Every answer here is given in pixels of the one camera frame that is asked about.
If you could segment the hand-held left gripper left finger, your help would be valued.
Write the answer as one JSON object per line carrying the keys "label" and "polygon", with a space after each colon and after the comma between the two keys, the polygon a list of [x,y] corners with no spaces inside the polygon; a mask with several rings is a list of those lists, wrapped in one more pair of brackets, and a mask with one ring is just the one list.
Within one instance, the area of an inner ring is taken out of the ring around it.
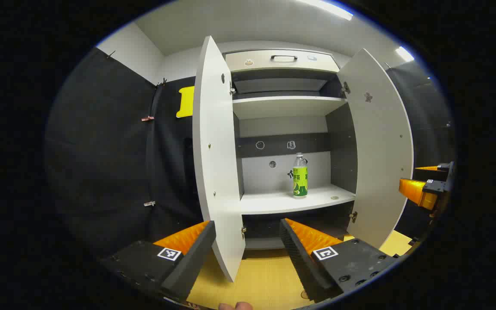
{"label": "hand-held left gripper left finger", "polygon": [[206,220],[156,242],[136,241],[101,263],[148,296],[185,302],[215,236],[214,221]]}

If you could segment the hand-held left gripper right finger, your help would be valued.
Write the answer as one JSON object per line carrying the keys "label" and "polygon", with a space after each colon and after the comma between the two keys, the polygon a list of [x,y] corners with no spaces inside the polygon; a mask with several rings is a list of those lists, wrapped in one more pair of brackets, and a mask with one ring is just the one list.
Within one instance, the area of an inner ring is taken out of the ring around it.
{"label": "hand-held left gripper right finger", "polygon": [[398,260],[358,238],[341,241],[289,218],[279,236],[309,300],[322,302],[370,282]]}

